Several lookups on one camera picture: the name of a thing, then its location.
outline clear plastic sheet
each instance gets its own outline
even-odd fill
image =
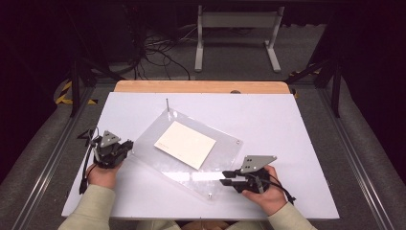
[[[213,148],[199,170],[154,147],[156,141],[175,121],[215,139]],[[141,160],[189,191],[205,199],[215,200],[223,187],[219,182],[220,178],[224,178],[221,172],[231,169],[241,147],[242,141],[236,137],[206,126],[173,109],[165,109],[134,142],[133,153],[130,153],[129,157]]]

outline forearm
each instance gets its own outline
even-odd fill
[[[277,213],[268,217],[275,230],[315,230],[316,228],[302,216],[302,214],[289,202]]]
[[[83,194],[78,207],[58,229],[109,229],[108,220],[114,199],[113,190],[90,185]]]

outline person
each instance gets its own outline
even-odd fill
[[[116,174],[121,165],[115,169],[102,169],[92,165],[87,169],[89,187],[83,194],[75,211],[59,226],[59,230],[66,229],[109,229],[109,217],[114,204]],[[264,167],[275,178],[277,173],[274,167]],[[302,214],[286,201],[281,189],[270,186],[263,194],[255,194],[244,190],[242,195],[257,203],[268,216],[269,223],[274,230],[314,230],[314,226]],[[138,221],[139,230],[181,230],[175,221],[171,220],[146,220]],[[238,229],[263,229],[259,221],[240,221],[227,228]]]

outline long-sleeve shirt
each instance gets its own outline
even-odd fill
[[[108,225],[111,209],[114,204],[115,193],[113,190],[90,185],[83,194],[75,211],[59,226],[59,230],[109,230]],[[289,202],[287,202],[277,213],[268,217],[274,230],[315,230],[310,222]],[[160,224],[153,224],[153,230],[179,230],[179,226],[174,221],[160,220]],[[254,221],[242,221],[233,224],[228,230],[238,229],[262,229]],[[137,229],[144,230],[142,226],[147,223],[137,225]]]

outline cream-colored paper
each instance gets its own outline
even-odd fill
[[[214,144],[214,139],[173,122],[154,146],[198,170]]]

